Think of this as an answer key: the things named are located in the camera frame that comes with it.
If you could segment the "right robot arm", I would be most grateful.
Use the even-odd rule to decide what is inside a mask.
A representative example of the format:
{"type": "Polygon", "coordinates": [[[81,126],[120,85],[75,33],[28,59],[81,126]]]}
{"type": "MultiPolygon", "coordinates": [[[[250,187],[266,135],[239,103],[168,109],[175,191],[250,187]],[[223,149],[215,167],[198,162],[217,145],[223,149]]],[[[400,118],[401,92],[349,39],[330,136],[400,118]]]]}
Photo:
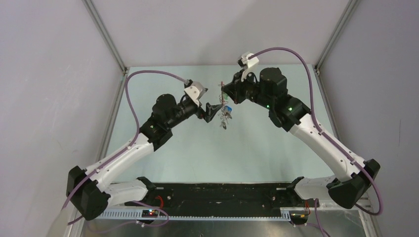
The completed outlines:
{"type": "Polygon", "coordinates": [[[305,143],[334,173],[330,177],[298,177],[290,185],[287,200],[300,206],[307,199],[331,199],[351,209],[371,186],[380,169],[374,160],[364,160],[338,139],[313,122],[312,112],[301,100],[288,93],[287,78],[279,68],[265,68],[259,77],[254,73],[234,74],[221,88],[235,104],[249,100],[268,109],[272,123],[305,143]]]}

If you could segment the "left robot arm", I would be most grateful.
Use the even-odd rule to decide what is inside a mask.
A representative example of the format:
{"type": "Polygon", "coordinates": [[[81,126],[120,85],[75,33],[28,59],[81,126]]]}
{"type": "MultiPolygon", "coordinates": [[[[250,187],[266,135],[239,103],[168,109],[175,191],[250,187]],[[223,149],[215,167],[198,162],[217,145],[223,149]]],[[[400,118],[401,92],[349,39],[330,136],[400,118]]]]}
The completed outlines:
{"type": "Polygon", "coordinates": [[[182,98],[177,102],[171,94],[159,96],[151,116],[119,150],[85,169],[72,168],[63,206],[71,203],[83,218],[93,220],[110,206],[134,201],[152,205],[156,199],[155,186],[147,178],[116,184],[113,181],[138,160],[163,146],[172,137],[175,126],[191,116],[210,122],[222,108],[221,104],[206,104],[202,109],[188,95],[182,98]]]}

